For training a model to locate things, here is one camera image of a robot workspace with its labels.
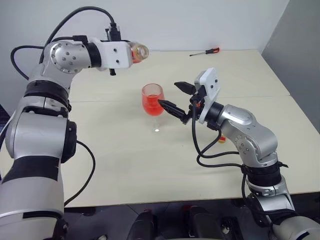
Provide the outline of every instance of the tabletop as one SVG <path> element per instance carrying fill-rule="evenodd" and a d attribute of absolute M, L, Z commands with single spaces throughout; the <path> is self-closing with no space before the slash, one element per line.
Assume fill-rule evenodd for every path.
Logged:
<path fill-rule="evenodd" d="M 239 59 L 240 52 L 244 56 L 251 55 L 252 58 L 259 59 L 255 51 L 233 51 L 235 56 L 239 54 Z M 186 54 L 182 53 L 176 54 L 180 57 Z M 175 56 L 172 52 L 168 55 L 171 56 L 169 59 Z M 235 81 L 226 78 L 231 74 L 227 71 L 228 68 L 222 67 L 218 60 L 215 61 L 210 66 L 208 63 L 203 65 L 204 69 L 216 67 L 218 74 L 221 73 L 218 75 L 221 92 L 217 102 L 251 111 L 260 124 L 274 132 L 278 138 L 278 158 L 289 165 L 289 168 L 282 167 L 281 173 L 287 181 L 290 193 L 319 191 L 320 135 L 269 67 L 263 66 L 266 65 L 263 64 L 263 59 L 256 61 L 257 64 L 252 61 L 252 65 L 248 65 L 245 71 L 252 69 L 257 78 L 245 78 L 246 74 L 239 72 L 238 82 L 242 82 L 239 84 L 247 83 L 250 87 L 236 90 L 231 87 Z M 149 74 L 152 72 L 155 82 L 162 85 L 165 98 L 187 110 L 190 96 L 173 86 L 173 82 L 186 79 L 178 76 L 175 79 L 158 77 L 165 76 L 161 71 L 162 65 L 152 66 L 147 61 L 145 64 L 149 66 L 146 71 Z M 190 122 L 183 125 L 177 118 L 164 112 L 158 117 L 160 131 L 153 131 L 152 117 L 144 112 L 141 104 L 141 88 L 148 83 L 148 78 L 139 76 L 147 74 L 143 72 L 143 68 L 134 70 L 134 67 L 128 69 L 132 73 L 126 79 L 125 72 L 118 74 L 115 81 L 106 72 L 96 71 L 89 78 L 89 71 L 83 71 L 72 83 L 71 92 L 74 94 L 69 119 L 77 124 L 78 140 L 87 144 L 94 153 L 96 170 L 87 188 L 68 207 L 240 197 L 242 174 L 238 168 L 212 169 L 197 164 Z M 234 71 L 232 68 L 239 68 L 236 65 L 232 67 L 232 64 L 229 67 L 231 72 Z M 192 83 L 193 79 L 192 76 L 187 81 Z M 200 147 L 217 136 L 217 132 L 199 123 L 196 131 Z M 5 148 L 3 149 L 0 152 L 2 176 L 13 163 Z M 217 143 L 208 153 L 235 150 L 235 146 L 227 140 L 225 143 Z M 238 155 L 202 161 L 208 164 L 242 163 Z M 75 156 L 61 167 L 65 199 L 81 188 L 91 168 L 90 155 L 78 145 Z"/>

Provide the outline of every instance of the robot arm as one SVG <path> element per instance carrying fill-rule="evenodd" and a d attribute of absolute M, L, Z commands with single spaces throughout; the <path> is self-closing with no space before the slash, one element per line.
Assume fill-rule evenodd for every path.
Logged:
<path fill-rule="evenodd" d="M 209 68 L 200 73 L 194 85 L 187 82 L 175 85 L 192 95 L 188 114 L 166 100 L 159 100 L 160 105 L 184 124 L 195 116 L 200 123 L 207 122 L 210 129 L 220 129 L 233 142 L 243 162 L 241 170 L 247 176 L 243 180 L 251 191 L 246 196 L 243 185 L 243 198 L 256 223 L 261 227 L 272 226 L 279 240 L 318 239 L 320 225 L 294 211 L 285 178 L 280 174 L 280 167 L 286 165 L 278 161 L 278 141 L 273 132 L 259 124 L 248 110 L 215 102 L 220 90 L 216 70 Z"/>
<path fill-rule="evenodd" d="M 0 184 L 0 239 L 52 239 L 64 213 L 61 163 L 76 151 L 77 125 L 68 120 L 73 77 L 82 69 L 129 68 L 148 49 L 127 41 L 57 41 L 29 77 L 23 98 L 6 128 L 13 166 Z"/>

